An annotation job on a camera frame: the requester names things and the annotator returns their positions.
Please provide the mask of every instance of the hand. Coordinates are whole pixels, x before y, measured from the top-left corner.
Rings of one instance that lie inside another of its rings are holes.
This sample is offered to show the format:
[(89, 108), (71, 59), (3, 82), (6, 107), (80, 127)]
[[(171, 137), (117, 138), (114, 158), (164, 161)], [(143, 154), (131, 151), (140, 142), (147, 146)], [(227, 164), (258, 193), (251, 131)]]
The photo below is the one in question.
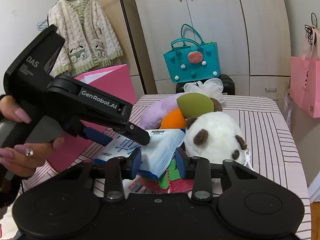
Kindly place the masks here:
[[(5, 96), (0, 100), (0, 111), (4, 117), (15, 122), (30, 123), (29, 115), (15, 102), (12, 96)], [(25, 143), (13, 148), (0, 148), (0, 164), (21, 177), (29, 177), (35, 173), (37, 167), (45, 164), (54, 150), (60, 148), (63, 137), (56, 138), (53, 143)], [(26, 149), (33, 150), (33, 156), (26, 156)]]

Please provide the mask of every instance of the pink shopping bag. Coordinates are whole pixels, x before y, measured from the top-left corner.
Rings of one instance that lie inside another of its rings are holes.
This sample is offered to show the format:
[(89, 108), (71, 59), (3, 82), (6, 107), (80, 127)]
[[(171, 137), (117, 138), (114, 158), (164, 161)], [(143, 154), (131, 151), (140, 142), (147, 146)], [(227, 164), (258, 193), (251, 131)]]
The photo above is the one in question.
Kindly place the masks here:
[[(127, 65), (113, 66), (87, 72), (77, 76), (76, 79), (131, 104), (137, 102)], [(83, 123), (85, 126), (92, 127), (100, 132), (106, 130), (106, 127), (101, 125), (85, 121), (83, 121)], [(86, 140), (79, 136), (73, 137), (67, 133), (64, 134), (64, 137), (65, 143), (62, 148), (48, 159), (50, 165), (59, 172), (67, 169), (92, 143), (91, 140)]]
[(290, 96), (313, 118), (320, 117), (320, 33), (312, 27), (316, 46), (309, 46), (306, 37), (302, 57), (291, 57)]

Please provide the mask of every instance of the olive green cushion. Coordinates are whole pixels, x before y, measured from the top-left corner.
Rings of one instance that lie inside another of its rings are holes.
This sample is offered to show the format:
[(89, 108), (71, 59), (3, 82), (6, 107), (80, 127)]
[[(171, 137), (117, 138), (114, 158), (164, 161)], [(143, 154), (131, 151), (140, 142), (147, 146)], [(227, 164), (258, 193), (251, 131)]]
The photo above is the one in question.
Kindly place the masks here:
[(199, 117), (214, 111), (212, 100), (199, 93), (188, 93), (177, 98), (180, 111), (185, 118)]

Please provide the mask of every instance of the orange plush toy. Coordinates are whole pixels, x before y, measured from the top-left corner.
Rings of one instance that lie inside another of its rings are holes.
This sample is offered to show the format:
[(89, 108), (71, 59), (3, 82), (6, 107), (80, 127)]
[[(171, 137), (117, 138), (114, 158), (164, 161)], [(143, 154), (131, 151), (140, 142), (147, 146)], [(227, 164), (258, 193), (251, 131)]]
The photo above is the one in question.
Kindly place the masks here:
[(161, 122), (160, 129), (185, 129), (186, 118), (183, 116), (180, 109), (175, 109), (167, 114)]

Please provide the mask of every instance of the wooden floor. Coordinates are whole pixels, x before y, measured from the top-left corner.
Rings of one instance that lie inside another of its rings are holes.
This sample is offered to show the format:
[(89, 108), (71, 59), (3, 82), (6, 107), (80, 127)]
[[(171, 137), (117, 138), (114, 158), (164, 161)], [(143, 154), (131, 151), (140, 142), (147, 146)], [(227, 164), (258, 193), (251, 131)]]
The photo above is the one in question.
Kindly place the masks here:
[(311, 240), (320, 240), (320, 202), (311, 203)]

